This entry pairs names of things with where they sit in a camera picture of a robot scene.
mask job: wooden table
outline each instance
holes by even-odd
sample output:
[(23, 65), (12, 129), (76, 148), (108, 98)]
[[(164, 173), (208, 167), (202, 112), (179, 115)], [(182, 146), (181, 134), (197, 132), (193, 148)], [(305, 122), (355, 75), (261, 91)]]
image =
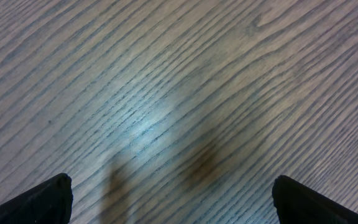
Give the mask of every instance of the wooden table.
[(72, 223), (358, 212), (358, 1), (0, 0), (0, 203), (60, 172)]

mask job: wooden surface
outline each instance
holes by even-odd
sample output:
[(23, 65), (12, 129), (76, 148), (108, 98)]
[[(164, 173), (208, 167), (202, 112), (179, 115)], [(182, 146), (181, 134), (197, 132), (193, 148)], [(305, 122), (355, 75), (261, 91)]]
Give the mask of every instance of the wooden surface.
[(0, 0), (0, 203), (59, 172), (72, 223), (358, 212), (358, 0)]

